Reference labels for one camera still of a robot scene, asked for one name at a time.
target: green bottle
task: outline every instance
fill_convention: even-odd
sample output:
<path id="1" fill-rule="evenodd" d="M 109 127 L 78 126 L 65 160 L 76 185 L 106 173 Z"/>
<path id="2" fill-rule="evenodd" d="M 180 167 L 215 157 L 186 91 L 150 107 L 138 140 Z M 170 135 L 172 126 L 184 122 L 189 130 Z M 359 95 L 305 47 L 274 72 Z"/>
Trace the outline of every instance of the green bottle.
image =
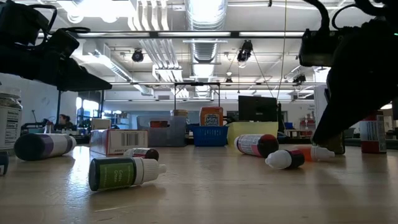
<path id="1" fill-rule="evenodd" d="M 140 157 L 110 157 L 93 159 L 88 173 L 92 191 L 121 189 L 156 180 L 166 172 L 166 166 L 155 159 Z"/>

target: gray bin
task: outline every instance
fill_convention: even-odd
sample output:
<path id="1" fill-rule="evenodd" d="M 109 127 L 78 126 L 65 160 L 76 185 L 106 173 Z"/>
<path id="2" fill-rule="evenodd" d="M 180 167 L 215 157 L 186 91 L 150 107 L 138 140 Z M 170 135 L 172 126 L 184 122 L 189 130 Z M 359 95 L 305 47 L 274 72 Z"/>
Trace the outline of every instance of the gray bin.
<path id="1" fill-rule="evenodd" d="M 138 116 L 138 130 L 148 131 L 148 147 L 184 147 L 187 118 L 184 116 Z M 167 121 L 167 128 L 151 128 L 151 121 Z"/>

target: person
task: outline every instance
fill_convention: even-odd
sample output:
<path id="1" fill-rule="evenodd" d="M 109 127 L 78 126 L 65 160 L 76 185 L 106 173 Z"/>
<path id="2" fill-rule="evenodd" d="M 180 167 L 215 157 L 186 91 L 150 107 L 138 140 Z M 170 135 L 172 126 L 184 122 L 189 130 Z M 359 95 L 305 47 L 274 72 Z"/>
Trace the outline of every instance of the person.
<path id="1" fill-rule="evenodd" d="M 70 117 L 65 114 L 60 114 L 58 121 L 58 128 L 62 129 L 72 129 L 73 123 L 70 122 Z"/>

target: wooden table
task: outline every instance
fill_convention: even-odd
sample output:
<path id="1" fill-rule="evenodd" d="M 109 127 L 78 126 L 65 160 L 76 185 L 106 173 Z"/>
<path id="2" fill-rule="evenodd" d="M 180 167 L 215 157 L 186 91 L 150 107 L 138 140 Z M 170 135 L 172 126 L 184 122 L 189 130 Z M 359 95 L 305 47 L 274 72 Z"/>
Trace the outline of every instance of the wooden table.
<path id="1" fill-rule="evenodd" d="M 159 152 L 166 174 L 107 192 L 88 186 L 87 147 L 38 162 L 12 158 L 0 177 L 0 223 L 398 223 L 398 151 L 347 147 L 333 162 L 297 170 L 226 147 Z"/>

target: blue basket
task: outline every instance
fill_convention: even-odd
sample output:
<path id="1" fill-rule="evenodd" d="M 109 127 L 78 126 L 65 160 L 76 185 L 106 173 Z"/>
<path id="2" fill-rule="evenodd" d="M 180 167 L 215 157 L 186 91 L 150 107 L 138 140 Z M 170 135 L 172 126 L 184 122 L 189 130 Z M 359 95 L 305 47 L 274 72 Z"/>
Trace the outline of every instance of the blue basket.
<path id="1" fill-rule="evenodd" d="M 190 126 L 195 146 L 225 146 L 227 126 Z"/>

